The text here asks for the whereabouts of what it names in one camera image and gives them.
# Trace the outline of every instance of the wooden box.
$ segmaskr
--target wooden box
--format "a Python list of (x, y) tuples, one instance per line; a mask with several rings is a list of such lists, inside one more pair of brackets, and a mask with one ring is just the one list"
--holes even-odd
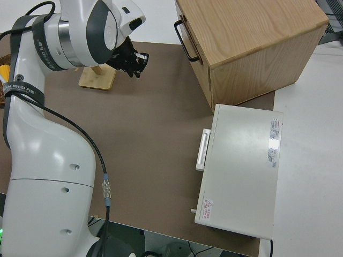
[(206, 99), (237, 105), (294, 83), (328, 18), (314, 0), (176, 0)]

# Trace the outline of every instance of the white drawer unit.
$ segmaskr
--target white drawer unit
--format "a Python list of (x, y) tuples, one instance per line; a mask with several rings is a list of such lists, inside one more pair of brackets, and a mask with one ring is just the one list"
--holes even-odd
[(205, 131), (199, 150), (198, 170), (206, 159), (196, 223), (271, 240), (282, 117), (216, 105), (208, 146)]

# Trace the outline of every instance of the label sticker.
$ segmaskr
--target label sticker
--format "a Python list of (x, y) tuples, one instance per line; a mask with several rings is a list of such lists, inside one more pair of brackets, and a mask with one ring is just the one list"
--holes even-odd
[(270, 134), (268, 143), (268, 162), (273, 168), (278, 166), (279, 146), (280, 146), (281, 121), (274, 119), (270, 124)]
[(202, 219), (203, 220), (209, 220), (211, 218), (211, 210), (213, 206), (213, 201), (210, 199), (204, 198), (203, 201), (203, 214)]

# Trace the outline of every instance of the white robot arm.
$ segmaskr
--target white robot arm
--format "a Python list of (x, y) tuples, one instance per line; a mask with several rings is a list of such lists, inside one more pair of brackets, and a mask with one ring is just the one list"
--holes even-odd
[[(93, 237), (87, 227), (95, 175), (91, 146), (78, 133), (46, 120), (23, 95), (42, 106), (50, 72), (105, 62), (139, 77), (148, 54), (137, 53), (128, 36), (144, 21), (131, 0), (61, 0), (61, 13), (25, 15), (13, 26), (29, 29), (11, 35), (11, 72), (4, 85), (3, 131), (12, 174), (3, 257), (105, 256), (106, 239)], [(105, 174), (109, 209), (107, 182)]]

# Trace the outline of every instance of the metal handle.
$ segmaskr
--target metal handle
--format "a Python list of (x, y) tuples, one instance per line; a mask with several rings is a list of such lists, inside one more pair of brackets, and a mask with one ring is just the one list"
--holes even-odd
[(187, 51), (187, 48), (186, 48), (186, 46), (185, 46), (184, 43), (183, 43), (183, 40), (182, 40), (182, 38), (181, 38), (181, 35), (180, 35), (180, 33), (179, 33), (178, 29), (177, 29), (178, 25), (181, 25), (181, 24), (183, 24), (183, 20), (178, 20), (176, 23), (174, 23), (174, 28), (175, 28), (177, 37), (178, 37), (178, 39), (179, 39), (180, 42), (181, 42), (183, 51), (185, 52), (185, 54), (186, 54), (188, 60), (189, 60), (190, 62), (196, 62), (196, 61), (200, 60), (200, 58), (199, 58), (198, 56), (197, 56), (197, 57), (190, 57), (190, 55), (189, 55), (189, 53), (188, 53), (188, 51)]

